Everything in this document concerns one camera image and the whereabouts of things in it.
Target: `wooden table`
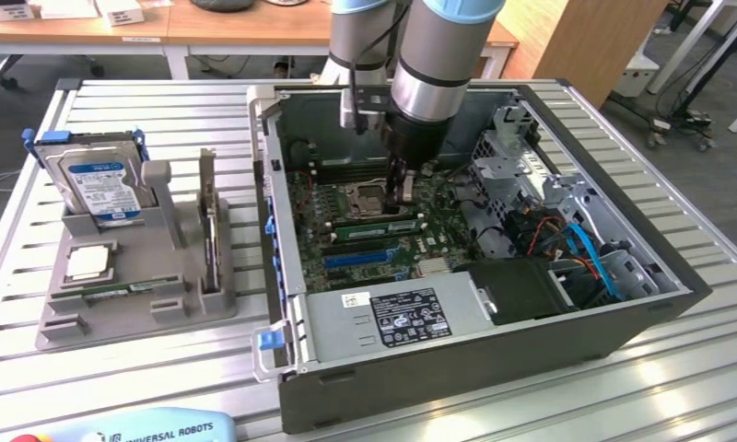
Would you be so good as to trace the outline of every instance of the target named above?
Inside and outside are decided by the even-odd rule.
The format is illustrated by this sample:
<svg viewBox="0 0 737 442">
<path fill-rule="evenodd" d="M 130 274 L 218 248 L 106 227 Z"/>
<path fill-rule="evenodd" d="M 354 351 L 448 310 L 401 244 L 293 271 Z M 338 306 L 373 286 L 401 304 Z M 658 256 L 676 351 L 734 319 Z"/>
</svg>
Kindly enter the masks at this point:
<svg viewBox="0 0 737 442">
<path fill-rule="evenodd" d="M 329 5 L 293 7 L 262 1 L 244 12 L 208 12 L 188 0 L 145 10 L 146 22 L 114 27 L 100 18 L 0 22 L 0 53 L 162 55 L 172 78 L 188 79 L 189 55 L 326 55 Z M 482 56 L 484 78 L 498 78 L 517 40 L 494 24 Z"/>
</svg>

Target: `motherboard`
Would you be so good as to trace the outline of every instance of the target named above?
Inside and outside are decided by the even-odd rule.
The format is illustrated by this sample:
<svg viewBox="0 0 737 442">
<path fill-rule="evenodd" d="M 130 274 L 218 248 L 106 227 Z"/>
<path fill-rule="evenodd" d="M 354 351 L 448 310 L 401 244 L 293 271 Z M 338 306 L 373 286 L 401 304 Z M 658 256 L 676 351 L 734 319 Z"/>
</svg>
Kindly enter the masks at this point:
<svg viewBox="0 0 737 442">
<path fill-rule="evenodd" d="M 322 183 L 312 172 L 288 174 L 309 293 L 449 272 L 481 256 L 458 205 L 448 200 L 449 170 L 418 178 L 416 205 L 392 215 L 384 213 L 382 178 Z"/>
</svg>

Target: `aluminum profile table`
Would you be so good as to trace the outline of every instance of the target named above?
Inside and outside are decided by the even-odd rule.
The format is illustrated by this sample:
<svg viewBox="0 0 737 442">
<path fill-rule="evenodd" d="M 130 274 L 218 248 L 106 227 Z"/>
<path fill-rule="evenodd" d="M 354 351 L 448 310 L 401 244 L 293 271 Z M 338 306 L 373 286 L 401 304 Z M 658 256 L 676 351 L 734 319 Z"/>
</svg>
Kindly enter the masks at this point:
<svg viewBox="0 0 737 442">
<path fill-rule="evenodd" d="M 214 149 L 216 182 L 232 216 L 240 313 L 176 334 L 40 353 L 33 342 L 62 230 L 61 202 L 28 160 L 0 223 L 0 440 L 29 428 L 150 406 L 224 411 L 241 440 L 737 440 L 737 250 L 588 102 L 552 81 L 529 85 L 713 294 L 604 360 L 298 436 L 281 433 L 276 386 L 254 381 L 249 355 L 249 332 L 266 323 L 268 309 L 246 85 L 85 81 L 78 90 L 54 93 L 41 130 L 141 126 L 150 156 L 172 160 L 178 200 L 194 196 L 198 149 Z M 557 151 L 548 134 L 541 146 Z M 552 159 L 561 170 L 573 169 L 562 154 Z"/>
</svg>

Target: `hard drive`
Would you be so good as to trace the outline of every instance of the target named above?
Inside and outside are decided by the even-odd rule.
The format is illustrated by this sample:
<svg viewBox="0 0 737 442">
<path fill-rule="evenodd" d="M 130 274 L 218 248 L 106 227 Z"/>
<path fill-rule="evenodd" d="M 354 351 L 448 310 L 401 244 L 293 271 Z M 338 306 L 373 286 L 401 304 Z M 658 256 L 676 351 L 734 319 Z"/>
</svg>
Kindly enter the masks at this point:
<svg viewBox="0 0 737 442">
<path fill-rule="evenodd" d="M 140 131 L 49 132 L 28 150 L 49 172 L 70 215 L 92 214 L 98 226 L 116 227 L 130 224 L 142 208 L 157 205 L 141 180 L 148 153 Z"/>
</svg>

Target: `blue cable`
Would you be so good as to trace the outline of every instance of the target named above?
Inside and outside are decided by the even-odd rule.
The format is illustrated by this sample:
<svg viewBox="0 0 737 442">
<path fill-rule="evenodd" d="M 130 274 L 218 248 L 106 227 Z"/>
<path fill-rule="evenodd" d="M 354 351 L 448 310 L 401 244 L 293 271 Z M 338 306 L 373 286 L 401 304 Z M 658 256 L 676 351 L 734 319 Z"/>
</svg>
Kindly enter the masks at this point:
<svg viewBox="0 0 737 442">
<path fill-rule="evenodd" d="M 598 256 L 598 252 L 594 250 L 594 247 L 592 247 L 592 241 L 589 240 L 588 232 L 585 232 L 585 229 L 574 223 L 569 223 L 568 227 L 578 236 L 578 239 L 581 239 L 581 243 L 585 245 L 585 249 L 588 249 L 589 258 L 592 259 L 592 265 L 594 265 L 594 268 L 598 271 L 598 275 L 604 279 L 605 290 L 609 292 L 609 295 L 612 297 L 614 297 L 620 301 L 624 301 L 625 297 L 617 292 L 617 288 L 614 288 L 614 282 L 612 281 L 609 273 L 605 271 L 604 265 L 601 264 L 601 257 Z"/>
</svg>

